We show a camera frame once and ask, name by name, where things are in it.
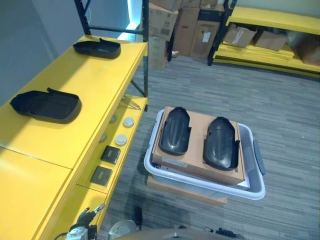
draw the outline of black plastic tray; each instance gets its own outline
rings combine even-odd
[[[98,58],[115,59],[121,53],[120,43],[106,41],[102,38],[100,41],[80,41],[73,45],[77,53],[90,55]]]
[[[180,156],[186,153],[191,127],[190,117],[182,107],[176,107],[169,114],[161,131],[159,148],[167,154]]]
[[[19,114],[57,124],[68,124],[79,115],[82,104],[77,95],[49,87],[47,91],[18,94],[10,104]]]
[[[219,170],[234,170],[238,167],[239,143],[229,120],[217,117],[210,123],[204,140],[204,162]]]

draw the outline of yellow shelving unit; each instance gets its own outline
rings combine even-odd
[[[17,198],[0,200],[0,211],[6,216],[0,220],[2,238],[48,240],[55,230],[69,230],[84,208],[93,209],[102,203],[108,206],[148,103],[146,97],[128,96],[140,106],[137,110],[122,101],[140,61],[148,55],[148,43],[103,39],[120,43],[120,56],[115,59],[91,57],[76,53],[70,47],[17,92],[45,92],[50,87],[78,95],[82,108],[73,122],[57,124],[20,115],[10,106],[11,99],[0,107],[0,165],[7,167],[5,174],[0,174],[1,195]],[[99,37],[86,35],[79,39],[87,40],[99,41]],[[114,113],[118,119],[109,123]],[[121,124],[128,116],[134,118],[131,128]],[[107,139],[98,143],[104,131]],[[115,146],[114,138],[118,134],[125,134],[127,143],[118,146],[121,154],[117,163],[112,166],[102,163],[100,156],[104,147]],[[90,184],[89,173],[96,168],[93,162],[112,170],[106,187]],[[30,209],[32,220],[24,215]],[[98,226],[106,209],[95,218]],[[9,222],[20,226],[19,231],[2,228]]]
[[[320,35],[320,18],[270,9],[236,6],[226,25],[229,23],[258,25]]]
[[[320,18],[269,9],[236,6],[231,16],[228,17],[226,25],[229,23],[273,27],[320,35]],[[287,44],[281,50],[274,51],[256,47],[252,43],[246,48],[241,48],[221,42],[213,55],[213,61],[320,77],[320,66],[303,63]]]
[[[254,52],[248,52],[245,50],[245,48],[241,47],[237,47],[235,49],[228,49],[224,48],[223,46],[219,47],[215,55],[219,57],[233,58],[257,63],[265,63],[304,71],[320,72],[320,66],[305,64],[298,57],[298,55],[295,55],[291,59],[281,59],[278,56],[268,56],[266,54],[259,55],[255,54]]]

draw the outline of white round knob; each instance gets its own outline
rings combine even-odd
[[[104,132],[104,133],[102,134],[100,140],[99,140],[99,143],[104,142],[106,139],[107,139],[107,134],[106,134],[106,132]]]
[[[115,137],[115,143],[119,146],[123,146],[127,143],[127,137],[126,135],[119,134]]]
[[[135,124],[135,120],[132,117],[126,117],[123,120],[123,125],[127,128],[131,128]]]
[[[115,121],[117,121],[117,115],[113,114],[110,119],[110,123],[114,123]]]

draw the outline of cardboard box on shelf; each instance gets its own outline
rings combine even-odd
[[[197,21],[190,51],[191,57],[207,58],[216,37],[220,23]]]
[[[245,48],[256,33],[257,31],[251,31],[248,28],[236,26],[234,23],[231,23],[223,40],[227,43]]]
[[[287,36],[264,30],[254,36],[253,43],[256,47],[279,51],[286,44],[287,40]]]
[[[183,0],[183,8],[199,8],[201,0]]]
[[[199,8],[183,7],[179,11],[176,24],[173,50],[189,56],[197,25]]]
[[[149,3],[149,35],[162,37],[170,41],[178,11],[169,11]]]
[[[305,64],[320,66],[320,37],[306,34],[297,45],[296,51]]]
[[[214,9],[217,6],[218,0],[201,0],[201,9]]]
[[[182,0],[149,0],[149,2],[171,12],[179,10],[182,4]]]
[[[148,175],[146,185],[151,188],[159,189],[160,191],[165,191],[167,193],[176,195],[178,197],[192,199],[194,201],[209,204],[209,205],[218,206],[218,205],[225,205],[228,203],[228,199],[226,197],[214,198],[212,196],[206,196],[204,194],[191,191],[189,189],[170,185],[165,182],[156,181],[151,175]]]
[[[159,140],[162,128],[164,126],[169,112],[173,109],[173,107],[165,107],[159,130],[152,149],[152,162],[218,183],[233,186],[240,182],[243,182],[245,180],[246,173],[241,142],[239,145],[238,166],[236,169],[231,171],[223,171],[204,163],[204,139],[207,135],[208,126],[215,119],[214,116],[187,111],[187,113],[190,116],[189,126],[191,127],[191,133],[189,138],[188,150],[184,155],[173,156],[163,152],[159,148]],[[233,125],[236,132],[235,139],[239,140],[240,135],[238,131],[238,124],[234,121],[230,122]]]
[[[138,42],[143,41],[141,35],[136,36]],[[148,38],[148,66],[151,69],[161,70],[167,62],[167,45],[168,42],[161,37],[149,36]]]
[[[225,9],[223,5],[217,5],[214,9],[200,8],[198,20],[221,22],[224,11]]]

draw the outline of white plastic bin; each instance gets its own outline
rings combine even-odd
[[[189,189],[215,198],[237,196],[251,200],[260,200],[265,196],[266,188],[255,155],[254,137],[250,128],[240,123],[238,126],[249,188],[241,189],[237,186],[227,186],[200,177],[195,177],[190,174],[154,167],[151,163],[151,154],[163,113],[164,110],[161,110],[157,114],[156,122],[149,141],[149,147],[144,157],[144,166],[146,170],[153,175],[156,181],[169,183],[180,188]]]

